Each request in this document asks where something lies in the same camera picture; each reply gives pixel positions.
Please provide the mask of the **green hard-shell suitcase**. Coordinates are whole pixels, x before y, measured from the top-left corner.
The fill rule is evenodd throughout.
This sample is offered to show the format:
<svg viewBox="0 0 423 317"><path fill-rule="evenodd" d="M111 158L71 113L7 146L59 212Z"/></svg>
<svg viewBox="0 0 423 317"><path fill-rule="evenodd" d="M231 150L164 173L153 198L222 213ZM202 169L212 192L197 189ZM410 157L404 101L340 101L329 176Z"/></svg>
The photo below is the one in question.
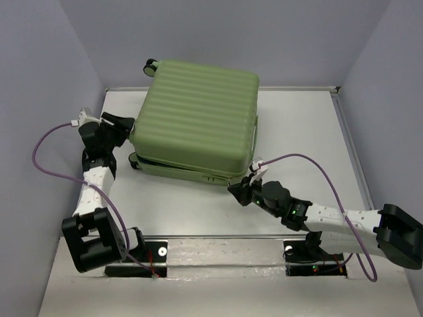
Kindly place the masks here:
<svg viewBox="0 0 423 317"><path fill-rule="evenodd" d="M254 157L259 77L213 65L148 59L153 79L129 140L132 168L209 184L239 182Z"/></svg>

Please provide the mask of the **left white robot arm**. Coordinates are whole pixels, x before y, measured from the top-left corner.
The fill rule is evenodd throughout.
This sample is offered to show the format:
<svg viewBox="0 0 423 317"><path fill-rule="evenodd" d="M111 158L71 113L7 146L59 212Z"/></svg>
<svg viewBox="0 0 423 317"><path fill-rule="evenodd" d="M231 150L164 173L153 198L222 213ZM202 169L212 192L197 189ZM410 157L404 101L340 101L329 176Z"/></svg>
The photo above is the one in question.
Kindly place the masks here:
<svg viewBox="0 0 423 317"><path fill-rule="evenodd" d="M108 196L116 179L113 151L124 144L134 122L109 113L96 118L83 108L71 123L84 144L83 177L76 210L62 221L61 230L80 273L120 262L126 256L133 261L145 256L146 244L129 238L122 216Z"/></svg>

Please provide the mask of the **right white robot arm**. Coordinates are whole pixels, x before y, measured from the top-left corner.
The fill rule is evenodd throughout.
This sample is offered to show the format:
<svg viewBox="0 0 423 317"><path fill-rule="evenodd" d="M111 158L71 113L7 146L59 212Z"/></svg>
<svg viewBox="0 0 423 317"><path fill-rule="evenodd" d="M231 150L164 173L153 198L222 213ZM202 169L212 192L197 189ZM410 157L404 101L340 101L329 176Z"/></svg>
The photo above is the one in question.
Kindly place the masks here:
<svg viewBox="0 0 423 317"><path fill-rule="evenodd" d="M305 231L304 251L310 258L369 254L406 269L422 269L422 223L396 205L341 211L294 198L279 181L252 182L248 177L227 190L240 205L253 203L288 229Z"/></svg>

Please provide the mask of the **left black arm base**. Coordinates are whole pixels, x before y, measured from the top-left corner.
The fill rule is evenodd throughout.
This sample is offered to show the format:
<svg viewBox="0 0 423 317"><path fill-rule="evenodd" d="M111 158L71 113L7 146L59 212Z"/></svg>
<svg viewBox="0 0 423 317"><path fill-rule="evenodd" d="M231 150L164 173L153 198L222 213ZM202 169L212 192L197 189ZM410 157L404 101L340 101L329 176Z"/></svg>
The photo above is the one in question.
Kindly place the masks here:
<svg viewBox="0 0 423 317"><path fill-rule="evenodd" d="M131 249L129 257L104 269L107 277L166 278L168 240L145 238L132 227L128 230Z"/></svg>

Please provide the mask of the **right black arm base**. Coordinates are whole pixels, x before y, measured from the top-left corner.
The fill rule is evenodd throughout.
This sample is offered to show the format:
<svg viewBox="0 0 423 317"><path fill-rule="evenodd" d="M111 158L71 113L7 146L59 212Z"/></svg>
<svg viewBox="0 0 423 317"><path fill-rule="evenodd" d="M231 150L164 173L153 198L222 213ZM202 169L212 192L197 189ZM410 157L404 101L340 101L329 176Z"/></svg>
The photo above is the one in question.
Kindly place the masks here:
<svg viewBox="0 0 423 317"><path fill-rule="evenodd" d="M318 232L309 232L303 240L285 240L282 257L288 277L348 276L343 254L325 252Z"/></svg>

